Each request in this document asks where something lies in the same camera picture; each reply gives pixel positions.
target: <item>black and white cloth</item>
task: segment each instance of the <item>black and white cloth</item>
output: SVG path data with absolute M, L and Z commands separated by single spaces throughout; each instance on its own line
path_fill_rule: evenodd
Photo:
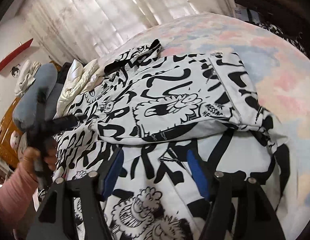
M 121 240 L 198 239 L 209 203 L 192 179 L 189 149 L 205 161 L 222 152 L 217 170 L 253 174 L 266 184 L 276 208 L 290 174 L 288 138 L 278 119 L 259 105 L 239 56 L 159 58 L 160 49 L 155 40 L 127 51 L 105 67 L 105 73 L 117 71 L 76 97 L 69 114 L 87 119 L 56 135 L 53 179 L 81 178 L 122 146 L 121 173 L 102 205 L 114 238 Z M 84 239 L 79 198 L 74 207 Z

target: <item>curtain fold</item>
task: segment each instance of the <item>curtain fold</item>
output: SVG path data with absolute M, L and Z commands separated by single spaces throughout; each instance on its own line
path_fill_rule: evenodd
M 234 0 L 26 0 L 26 25 L 53 60 L 87 63 L 136 34 L 200 12 L 234 16 Z

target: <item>orange wooden cabinet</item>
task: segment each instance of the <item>orange wooden cabinet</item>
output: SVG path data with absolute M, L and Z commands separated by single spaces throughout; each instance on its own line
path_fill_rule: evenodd
M 23 134 L 20 130 L 18 130 L 12 120 L 12 113 L 18 102 L 19 98 L 16 98 L 0 122 L 0 158 L 2 158 L 8 165 L 12 166 L 13 168 L 17 167 L 19 160 L 17 151 L 13 150 L 10 146 L 10 136 L 13 131 L 17 131 L 20 135 Z

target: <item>blue gripper pad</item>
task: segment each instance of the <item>blue gripper pad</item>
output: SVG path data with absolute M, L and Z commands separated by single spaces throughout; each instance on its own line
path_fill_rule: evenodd
M 208 182 L 198 161 L 195 159 L 194 154 L 191 150 L 188 150 L 186 158 L 188 166 L 191 169 L 192 177 L 196 183 L 200 195 L 203 198 L 205 198 L 205 200 L 208 201 L 209 198 Z
M 124 163 L 124 152 L 122 149 L 120 149 L 106 178 L 104 179 L 104 190 L 103 190 L 104 199 L 107 199 L 112 194 L 117 178 L 122 169 L 123 163 Z

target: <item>red object on wall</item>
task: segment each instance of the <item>red object on wall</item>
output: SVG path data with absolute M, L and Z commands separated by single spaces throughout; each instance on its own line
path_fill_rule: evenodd
M 15 49 L 12 53 L 10 53 L 7 57 L 5 57 L 1 62 L 0 62 L 0 71 L 9 63 L 11 62 L 17 55 L 22 53 L 25 49 L 29 48 L 30 45 L 32 44 L 33 39 L 25 42 L 21 46 L 19 46 L 17 49 Z

